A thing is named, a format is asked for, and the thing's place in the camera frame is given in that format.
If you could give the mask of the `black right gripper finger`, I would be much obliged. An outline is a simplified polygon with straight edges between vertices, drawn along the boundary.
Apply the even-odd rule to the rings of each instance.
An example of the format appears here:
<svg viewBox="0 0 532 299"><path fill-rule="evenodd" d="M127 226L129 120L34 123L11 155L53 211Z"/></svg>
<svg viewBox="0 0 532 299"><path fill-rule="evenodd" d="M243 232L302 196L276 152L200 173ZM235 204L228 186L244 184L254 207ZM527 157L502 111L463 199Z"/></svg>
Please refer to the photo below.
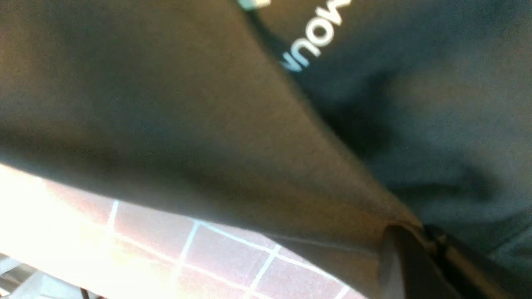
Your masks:
<svg viewBox="0 0 532 299"><path fill-rule="evenodd" d="M442 229L394 224L383 234L384 299L530 299L531 283Z"/></svg>

